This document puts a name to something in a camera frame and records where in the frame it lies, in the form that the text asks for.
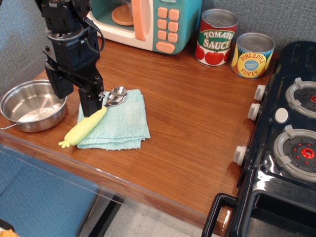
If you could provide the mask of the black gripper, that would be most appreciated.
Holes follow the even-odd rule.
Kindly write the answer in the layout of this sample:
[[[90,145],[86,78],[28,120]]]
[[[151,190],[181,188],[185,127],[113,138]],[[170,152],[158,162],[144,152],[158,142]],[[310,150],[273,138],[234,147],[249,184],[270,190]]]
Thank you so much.
[[[96,69],[100,58],[98,29],[86,24],[72,33],[55,33],[45,30],[52,48],[43,50],[47,55],[45,65],[50,84],[59,99],[79,88],[83,115],[90,117],[101,109],[104,91],[102,77]]]

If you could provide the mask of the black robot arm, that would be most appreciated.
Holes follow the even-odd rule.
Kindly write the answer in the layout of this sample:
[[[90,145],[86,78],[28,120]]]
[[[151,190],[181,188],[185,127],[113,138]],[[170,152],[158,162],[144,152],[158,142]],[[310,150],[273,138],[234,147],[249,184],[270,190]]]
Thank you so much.
[[[71,94],[74,86],[85,117],[102,107],[103,79],[96,68],[104,43],[99,43],[100,29],[88,19],[88,0],[38,0],[36,4],[45,19],[47,38],[52,46],[43,52],[47,56],[45,70],[58,98]]]

